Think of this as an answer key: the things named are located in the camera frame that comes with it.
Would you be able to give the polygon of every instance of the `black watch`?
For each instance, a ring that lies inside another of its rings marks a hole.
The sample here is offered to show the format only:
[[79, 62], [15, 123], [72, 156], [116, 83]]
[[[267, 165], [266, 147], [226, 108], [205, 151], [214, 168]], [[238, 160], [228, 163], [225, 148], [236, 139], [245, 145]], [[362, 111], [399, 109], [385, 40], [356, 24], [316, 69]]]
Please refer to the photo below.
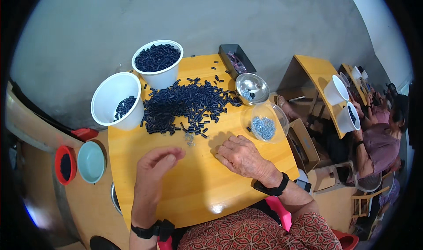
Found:
[[252, 187], [254, 189], [256, 189], [258, 191], [261, 191], [261, 192], [263, 192], [263, 193], [265, 193], [267, 195], [270, 195], [270, 196], [280, 196], [280, 195], [282, 195], [282, 192], [286, 188], [286, 185], [288, 184], [288, 181], [289, 181], [288, 175], [285, 174], [285, 173], [283, 173], [283, 172], [281, 172], [281, 173], [282, 173], [283, 178], [282, 178], [282, 181], [280, 182], [280, 185], [278, 187], [276, 187], [276, 188], [273, 187], [273, 188], [269, 189], [269, 188], [265, 187], [258, 180], [256, 180], [252, 184]]
[[131, 230], [140, 238], [150, 239], [153, 235], [160, 236], [159, 241], [166, 242], [171, 236], [175, 226], [169, 220], [157, 220], [153, 226], [148, 229], [135, 227], [131, 223]]

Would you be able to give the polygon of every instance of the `pink chair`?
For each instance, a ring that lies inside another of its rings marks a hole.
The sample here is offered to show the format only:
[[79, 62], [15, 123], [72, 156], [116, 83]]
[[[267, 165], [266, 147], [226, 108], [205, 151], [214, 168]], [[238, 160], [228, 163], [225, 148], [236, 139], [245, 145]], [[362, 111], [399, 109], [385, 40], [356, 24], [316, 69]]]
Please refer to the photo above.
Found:
[[[285, 230], [289, 231], [292, 225], [292, 218], [290, 212], [283, 207], [278, 197], [270, 196], [265, 198], [265, 200], [269, 205], [270, 209], [278, 214], [282, 227]], [[332, 231], [338, 238], [338, 240], [341, 242], [342, 249], [353, 250], [354, 247], [358, 244], [357, 236], [348, 233], [342, 233], [333, 229]], [[169, 237], [166, 242], [157, 242], [157, 244], [159, 245], [160, 250], [172, 250], [172, 237]]]

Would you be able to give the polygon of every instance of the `purple shirt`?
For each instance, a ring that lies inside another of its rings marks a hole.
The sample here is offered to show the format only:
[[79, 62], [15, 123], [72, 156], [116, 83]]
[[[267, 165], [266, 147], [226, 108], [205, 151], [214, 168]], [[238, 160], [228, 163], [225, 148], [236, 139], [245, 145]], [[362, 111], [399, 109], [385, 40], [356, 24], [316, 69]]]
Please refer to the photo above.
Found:
[[373, 163], [373, 173], [380, 173], [394, 162], [400, 140], [386, 132], [389, 124], [375, 124], [363, 132], [364, 147]]

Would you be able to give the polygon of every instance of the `red bowl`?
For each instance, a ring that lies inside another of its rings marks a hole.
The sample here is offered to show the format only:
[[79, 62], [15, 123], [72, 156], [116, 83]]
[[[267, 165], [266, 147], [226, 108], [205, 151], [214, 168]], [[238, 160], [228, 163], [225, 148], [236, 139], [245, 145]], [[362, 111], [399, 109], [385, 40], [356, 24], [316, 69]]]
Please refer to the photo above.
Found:
[[[69, 177], [68, 181], [66, 181], [65, 178], [63, 178], [63, 175], [60, 172], [60, 163], [64, 154], [69, 154], [69, 158], [71, 159], [71, 176]], [[59, 180], [59, 182], [65, 186], [69, 184], [72, 181], [72, 179], [75, 178], [77, 174], [77, 163], [75, 161], [73, 148], [70, 148], [67, 146], [60, 146], [56, 151], [56, 156], [54, 158], [54, 167], [56, 171], [56, 177]]]

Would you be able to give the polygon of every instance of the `desk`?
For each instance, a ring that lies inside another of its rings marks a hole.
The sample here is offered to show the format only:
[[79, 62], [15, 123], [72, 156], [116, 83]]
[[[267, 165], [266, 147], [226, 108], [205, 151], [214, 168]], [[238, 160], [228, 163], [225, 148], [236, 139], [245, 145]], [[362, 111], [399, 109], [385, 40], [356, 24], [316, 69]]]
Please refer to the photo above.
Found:
[[360, 95], [361, 100], [363, 101], [364, 105], [367, 105], [367, 88], [363, 87], [361, 85], [361, 82], [357, 81], [355, 78], [352, 77], [352, 71], [353, 67], [347, 64], [342, 64], [339, 68], [339, 72], [346, 72], [348, 76], [351, 78], [352, 83], [354, 84], [355, 88], [358, 91], [358, 94]]
[[312, 103], [310, 110], [314, 107], [315, 101], [320, 94], [327, 110], [329, 111], [333, 124], [335, 125], [338, 137], [339, 139], [342, 139], [345, 133], [339, 130], [338, 123], [336, 122], [336, 116], [342, 110], [343, 106], [346, 106], [346, 102], [343, 101], [340, 104], [332, 106], [328, 103], [325, 94], [323, 93], [324, 88], [331, 81], [332, 76], [337, 74], [336, 69], [325, 59], [301, 55], [294, 55], [294, 58], [307, 73], [316, 88], [316, 95], [313, 99], [314, 103]]
[[[218, 54], [183, 58], [179, 63], [179, 84], [188, 84], [187, 78], [201, 78], [213, 83], [214, 75], [225, 82], [218, 83], [224, 90], [234, 90], [235, 81], [225, 73], [225, 66]], [[140, 78], [142, 87], [145, 81]], [[142, 99], [149, 98], [149, 87], [141, 93]], [[108, 128], [110, 164], [119, 205], [128, 228], [131, 221], [131, 207], [134, 196], [136, 163], [154, 147], [175, 145], [187, 151], [185, 158], [166, 174], [163, 179], [163, 194], [157, 207], [157, 218], [170, 220], [177, 228], [195, 225], [217, 219], [248, 207], [266, 197], [251, 185], [251, 179], [241, 177], [229, 171], [211, 153], [211, 151], [231, 135], [242, 134], [254, 142], [262, 156], [272, 161], [276, 167], [294, 180], [299, 177], [291, 148], [287, 139], [271, 144], [257, 140], [246, 130], [251, 117], [251, 107], [226, 105], [227, 114], [221, 114], [219, 122], [208, 124], [207, 135], [195, 136], [195, 146], [186, 144], [183, 131], [173, 136], [169, 133], [149, 135], [145, 127], [132, 131], [120, 131]], [[174, 123], [187, 119], [177, 117]]]

